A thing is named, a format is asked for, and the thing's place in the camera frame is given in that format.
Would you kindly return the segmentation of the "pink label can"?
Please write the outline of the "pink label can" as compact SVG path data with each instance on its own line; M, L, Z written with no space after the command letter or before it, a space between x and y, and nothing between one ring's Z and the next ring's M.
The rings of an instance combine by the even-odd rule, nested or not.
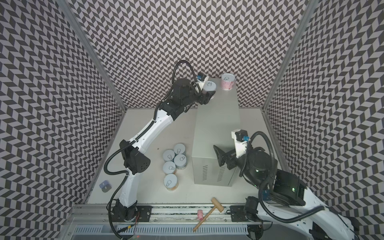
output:
M204 85L204 88L202 90L202 93L208 92L208 91L215 91L216 93L217 85L213 81L207 81Z
M221 76L221 88L225 91L230 91L236 82L236 77L232 74L225 73Z

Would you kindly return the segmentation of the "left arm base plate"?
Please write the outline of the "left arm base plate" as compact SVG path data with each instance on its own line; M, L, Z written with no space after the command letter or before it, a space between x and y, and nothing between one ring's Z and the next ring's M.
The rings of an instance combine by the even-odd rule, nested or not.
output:
M152 206L113 207L111 213L112 222L149 222L152 214Z

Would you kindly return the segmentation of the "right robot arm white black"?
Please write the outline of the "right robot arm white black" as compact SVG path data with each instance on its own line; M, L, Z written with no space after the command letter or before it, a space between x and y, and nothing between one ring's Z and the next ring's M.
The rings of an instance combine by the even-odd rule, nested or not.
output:
M321 201L297 176L278 169L274 148L261 131L252 136L245 130L232 131L235 148L214 151L219 166L238 167L240 177L258 189L247 197L243 208L249 221L283 225L310 240L357 240L359 221L344 217Z

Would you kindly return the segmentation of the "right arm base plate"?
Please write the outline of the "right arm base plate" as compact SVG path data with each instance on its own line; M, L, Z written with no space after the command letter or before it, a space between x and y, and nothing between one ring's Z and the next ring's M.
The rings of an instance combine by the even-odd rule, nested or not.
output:
M257 216L257 209L246 207L242 205L230 206L229 210L226 210L226 214L231 216L232 222L256 222L256 223L268 223L269 221L263 221Z

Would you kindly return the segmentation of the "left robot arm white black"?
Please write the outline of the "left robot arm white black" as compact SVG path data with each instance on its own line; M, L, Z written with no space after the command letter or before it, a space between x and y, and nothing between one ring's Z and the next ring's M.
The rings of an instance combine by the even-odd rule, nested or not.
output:
M195 104L209 103L216 92L203 93L208 79L204 73L196 74L189 61L178 61L172 72L171 88L156 105L153 118L129 141L121 141L120 148L105 161L103 170L107 175L124 175L106 206L111 230L118 239L125 237L115 228L113 218L122 221L137 221L139 218L139 178L151 163L145 153L159 134L180 115Z

